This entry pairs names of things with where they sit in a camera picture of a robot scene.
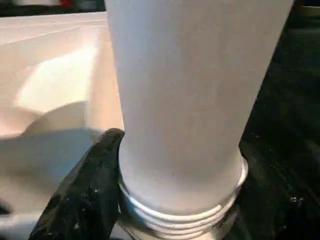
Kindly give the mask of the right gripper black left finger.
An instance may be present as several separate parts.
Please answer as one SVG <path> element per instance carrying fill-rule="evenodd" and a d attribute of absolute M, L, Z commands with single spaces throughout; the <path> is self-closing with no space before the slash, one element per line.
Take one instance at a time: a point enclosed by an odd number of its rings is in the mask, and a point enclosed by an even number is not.
<path fill-rule="evenodd" d="M 31 240 L 108 240 L 119 216 L 119 148 L 110 128 L 86 151 L 50 198 Z"/>

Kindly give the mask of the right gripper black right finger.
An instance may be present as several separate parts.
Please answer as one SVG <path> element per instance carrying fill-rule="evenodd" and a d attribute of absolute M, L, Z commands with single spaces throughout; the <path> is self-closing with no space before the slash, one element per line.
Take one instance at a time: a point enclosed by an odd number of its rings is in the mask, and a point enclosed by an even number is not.
<path fill-rule="evenodd" d="M 241 142 L 248 175 L 226 240 L 318 240 L 320 203 L 270 147 Z"/>

